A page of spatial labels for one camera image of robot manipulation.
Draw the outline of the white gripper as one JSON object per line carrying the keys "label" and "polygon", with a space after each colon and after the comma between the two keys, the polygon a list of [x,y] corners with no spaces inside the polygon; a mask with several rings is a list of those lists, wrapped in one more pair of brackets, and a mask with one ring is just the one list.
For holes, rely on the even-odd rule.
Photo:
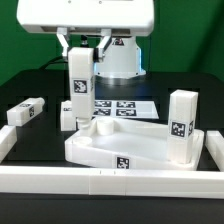
{"label": "white gripper", "polygon": [[100,35],[94,61],[102,62],[113,36],[148,36],[153,0],[18,0],[17,20],[30,33],[56,33],[66,58],[70,34]]}

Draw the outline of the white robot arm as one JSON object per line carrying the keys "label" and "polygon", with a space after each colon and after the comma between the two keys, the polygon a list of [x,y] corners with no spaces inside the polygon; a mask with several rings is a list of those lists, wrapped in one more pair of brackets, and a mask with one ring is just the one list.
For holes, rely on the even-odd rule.
{"label": "white robot arm", "polygon": [[71,35],[99,37],[98,77],[127,79],[146,73],[136,38],[153,32],[153,0],[18,0],[17,20],[29,33],[56,34],[64,58]]}

